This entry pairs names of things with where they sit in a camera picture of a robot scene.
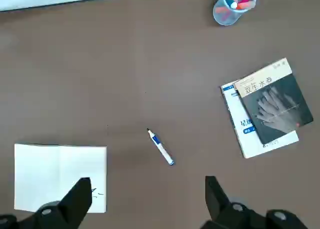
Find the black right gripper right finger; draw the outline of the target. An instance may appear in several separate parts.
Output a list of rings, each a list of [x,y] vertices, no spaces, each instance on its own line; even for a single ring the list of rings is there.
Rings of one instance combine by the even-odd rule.
[[[215,176],[205,177],[205,202],[211,219],[203,229],[305,229],[292,212],[271,209],[260,215],[240,202],[231,202]]]

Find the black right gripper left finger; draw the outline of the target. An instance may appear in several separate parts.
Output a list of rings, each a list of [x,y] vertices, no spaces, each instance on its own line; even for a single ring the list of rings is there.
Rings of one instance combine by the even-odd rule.
[[[89,177],[80,178],[60,201],[41,206],[31,216],[18,221],[13,214],[0,216],[2,229],[77,229],[92,205]]]

